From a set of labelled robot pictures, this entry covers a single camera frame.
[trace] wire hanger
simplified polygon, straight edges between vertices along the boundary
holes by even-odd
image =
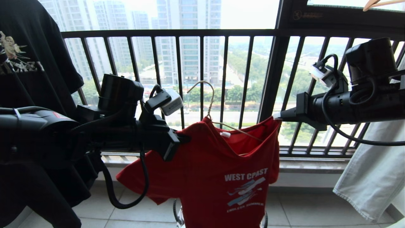
[[[405,2],[405,0],[391,0],[391,1],[387,1],[387,2],[380,2],[378,3],[380,0],[369,0],[366,5],[363,8],[363,11],[367,11],[370,8],[373,7],[377,7],[377,6],[385,6],[385,5],[391,5],[391,4],[396,4],[396,3],[401,3],[401,2]]]
[[[254,138],[254,139],[257,139],[257,140],[259,140],[259,141],[261,141],[261,142],[263,141],[263,140],[261,140],[261,139],[259,139],[259,138],[257,138],[257,137],[254,137],[253,135],[251,135],[251,134],[249,134],[249,133],[246,133],[246,132],[241,131],[241,130],[239,130],[239,129],[233,128],[233,127],[231,127],[231,126],[229,126],[229,125],[226,125],[226,124],[224,124],[224,123],[213,122],[213,121],[212,121],[212,118],[211,118],[210,112],[211,112],[211,108],[212,108],[212,103],[214,103],[214,87],[211,85],[211,83],[209,83],[209,82],[207,82],[207,81],[199,81],[199,82],[197,82],[196,84],[194,84],[193,87],[191,87],[191,88],[187,91],[187,93],[189,93],[192,89],[194,89],[194,87],[196,87],[196,86],[197,86],[198,84],[200,84],[200,83],[206,83],[206,84],[208,84],[208,85],[211,87],[211,89],[212,89],[211,102],[209,103],[208,114],[207,114],[207,117],[211,120],[212,123],[219,124],[219,125],[225,125],[225,126],[231,128],[231,129],[234,129],[235,131],[239,131],[240,133],[243,133],[243,134],[245,134],[245,135],[247,135],[247,136],[250,136],[250,137],[252,137],[252,138]]]

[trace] floor tile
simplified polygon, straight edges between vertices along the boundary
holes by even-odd
[[[138,194],[126,189],[122,194],[120,202],[130,203],[137,199],[138,196]],[[176,222],[173,215],[173,201],[174,199],[169,199],[160,205],[156,205],[151,199],[145,197],[138,205],[132,208],[124,210],[115,208],[110,219],[142,222]]]
[[[280,194],[291,226],[369,225],[347,201],[334,194]],[[380,223],[393,219],[384,215]]]
[[[389,227],[389,226],[391,226],[393,223],[384,223],[384,224],[379,224],[379,226],[381,227],[381,228],[386,228],[386,227]]]
[[[106,219],[88,219],[80,218],[81,228],[104,228],[108,220]],[[33,212],[19,228],[52,228],[52,225]]]
[[[176,228],[176,223],[109,220],[105,228]]]
[[[119,199],[124,188],[114,188],[115,195]],[[92,196],[73,207],[77,216],[82,218],[109,219],[114,210],[107,195],[106,187],[93,187],[90,190]]]
[[[277,194],[269,193],[266,200],[266,211],[268,217],[267,225],[271,226],[289,226],[287,216],[278,199]]]
[[[291,228],[379,228],[378,225],[358,225],[358,226],[292,226]]]

